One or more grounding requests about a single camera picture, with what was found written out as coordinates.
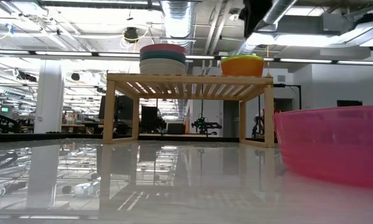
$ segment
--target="pink bowl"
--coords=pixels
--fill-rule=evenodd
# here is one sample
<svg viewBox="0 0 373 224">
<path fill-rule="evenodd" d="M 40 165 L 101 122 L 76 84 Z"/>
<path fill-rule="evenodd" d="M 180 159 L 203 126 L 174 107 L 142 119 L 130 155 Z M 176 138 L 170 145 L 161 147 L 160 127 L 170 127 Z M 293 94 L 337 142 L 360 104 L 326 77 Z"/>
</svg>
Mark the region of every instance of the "pink bowl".
<svg viewBox="0 0 373 224">
<path fill-rule="evenodd" d="M 373 187 L 373 106 L 274 115 L 281 155 L 301 175 Z"/>
<path fill-rule="evenodd" d="M 152 44 L 152 45 L 147 45 L 145 47 L 142 47 L 141 50 L 139 51 L 141 54 L 143 54 L 145 51 L 148 50 L 169 50 L 173 52 L 177 52 L 179 54 L 185 54 L 185 48 L 181 47 L 176 44 Z"/>
</svg>

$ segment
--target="ventilation duct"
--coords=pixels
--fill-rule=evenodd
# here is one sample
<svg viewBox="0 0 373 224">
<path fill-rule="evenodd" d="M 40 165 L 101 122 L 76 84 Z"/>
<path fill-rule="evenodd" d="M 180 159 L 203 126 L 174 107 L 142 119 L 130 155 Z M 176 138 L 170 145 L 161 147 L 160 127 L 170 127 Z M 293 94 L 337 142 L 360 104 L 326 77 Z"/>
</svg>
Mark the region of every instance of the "ventilation duct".
<svg viewBox="0 0 373 224">
<path fill-rule="evenodd" d="M 192 37 L 195 5 L 194 2 L 189 1 L 161 1 L 167 37 L 185 39 Z M 184 47 L 187 53 L 192 49 L 192 42 L 188 40 L 169 40 L 168 43 Z"/>
<path fill-rule="evenodd" d="M 286 14 L 286 12 L 297 2 L 297 0 L 276 0 L 271 9 L 267 12 L 264 18 L 257 24 L 255 30 L 259 30 L 266 26 L 276 24 Z M 249 39 L 252 38 L 254 33 L 242 44 L 235 54 L 251 54 L 256 45 Z"/>
</svg>

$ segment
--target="yellow cable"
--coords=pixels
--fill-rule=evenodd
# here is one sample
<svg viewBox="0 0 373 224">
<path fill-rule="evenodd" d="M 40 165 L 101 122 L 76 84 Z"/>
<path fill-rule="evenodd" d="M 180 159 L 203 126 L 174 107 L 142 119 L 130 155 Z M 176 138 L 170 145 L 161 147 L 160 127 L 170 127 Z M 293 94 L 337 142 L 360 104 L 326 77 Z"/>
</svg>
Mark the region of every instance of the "yellow cable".
<svg viewBox="0 0 373 224">
<path fill-rule="evenodd" d="M 136 38 L 136 39 L 129 39 L 129 38 L 126 38 L 125 36 L 124 36 L 124 34 L 125 34 L 125 30 L 124 30 L 124 32 L 123 32 L 123 37 L 124 37 L 124 39 L 125 40 L 129 40 L 129 41 L 137 41 L 137 40 L 139 40 L 140 38 L 143 38 L 143 37 L 145 37 L 146 36 L 146 34 L 148 34 L 148 32 L 149 32 L 149 29 L 150 28 L 147 28 L 146 29 L 146 32 L 143 34 L 143 36 L 141 36 L 141 37 L 138 37 L 138 38 Z"/>
<path fill-rule="evenodd" d="M 5 34 L 5 36 L 0 37 L 0 40 L 5 39 L 10 33 L 11 33 L 11 27 L 8 26 L 7 33 Z"/>
</svg>

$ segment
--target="wooden table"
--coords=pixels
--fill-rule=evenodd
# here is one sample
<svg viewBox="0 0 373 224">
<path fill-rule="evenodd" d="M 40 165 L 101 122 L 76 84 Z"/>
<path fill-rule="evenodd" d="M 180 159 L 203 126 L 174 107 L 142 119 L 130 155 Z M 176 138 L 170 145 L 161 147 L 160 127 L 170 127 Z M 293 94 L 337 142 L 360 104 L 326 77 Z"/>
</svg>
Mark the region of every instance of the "wooden table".
<svg viewBox="0 0 373 224">
<path fill-rule="evenodd" d="M 115 90 L 133 99 L 132 137 L 113 139 Z M 246 102 L 264 94 L 265 142 L 246 140 Z M 137 141 L 139 135 L 139 99 L 237 100 L 240 143 L 259 147 L 274 147 L 273 78 L 214 75 L 148 75 L 111 73 L 107 75 L 104 144 Z"/>
</svg>

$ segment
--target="yellow bowl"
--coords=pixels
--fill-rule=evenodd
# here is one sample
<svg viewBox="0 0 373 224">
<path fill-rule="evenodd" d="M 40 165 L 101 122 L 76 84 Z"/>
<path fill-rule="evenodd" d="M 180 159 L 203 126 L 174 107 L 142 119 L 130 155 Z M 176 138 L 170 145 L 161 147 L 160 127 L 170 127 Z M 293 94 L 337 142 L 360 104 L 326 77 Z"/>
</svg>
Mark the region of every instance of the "yellow bowl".
<svg viewBox="0 0 373 224">
<path fill-rule="evenodd" d="M 238 55 L 221 60 L 223 75 L 262 76 L 264 60 L 255 55 Z"/>
</svg>

